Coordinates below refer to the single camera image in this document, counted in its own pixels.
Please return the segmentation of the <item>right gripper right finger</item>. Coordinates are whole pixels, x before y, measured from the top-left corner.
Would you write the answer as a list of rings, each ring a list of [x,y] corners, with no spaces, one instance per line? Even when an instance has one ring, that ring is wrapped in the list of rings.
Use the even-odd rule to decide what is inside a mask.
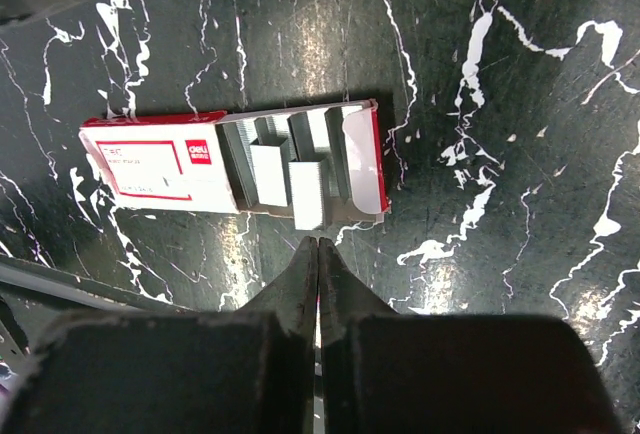
[[[594,361],[544,315],[402,315],[318,243],[330,433],[618,433]]]

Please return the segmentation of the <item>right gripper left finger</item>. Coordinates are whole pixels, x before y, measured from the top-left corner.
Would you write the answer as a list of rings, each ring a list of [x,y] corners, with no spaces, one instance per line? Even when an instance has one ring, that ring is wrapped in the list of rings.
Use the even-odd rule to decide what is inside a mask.
[[[226,312],[72,311],[27,359],[5,433],[309,433],[318,243]]]

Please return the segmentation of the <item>silver staple strip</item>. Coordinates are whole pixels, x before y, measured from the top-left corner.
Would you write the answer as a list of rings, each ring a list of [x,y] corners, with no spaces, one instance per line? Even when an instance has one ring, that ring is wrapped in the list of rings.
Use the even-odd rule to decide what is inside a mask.
[[[289,163],[294,225],[300,231],[324,229],[329,224],[328,161]]]

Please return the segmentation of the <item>red white staple box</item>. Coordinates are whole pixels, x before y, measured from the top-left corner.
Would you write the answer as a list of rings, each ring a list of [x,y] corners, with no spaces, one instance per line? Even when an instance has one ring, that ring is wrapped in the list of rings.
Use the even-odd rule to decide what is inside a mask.
[[[292,196],[287,207],[258,201],[250,145],[272,137],[288,139],[290,162],[328,161],[328,226],[383,220],[390,201],[373,99],[242,113],[93,118],[79,129],[121,207],[261,214],[294,222]]]

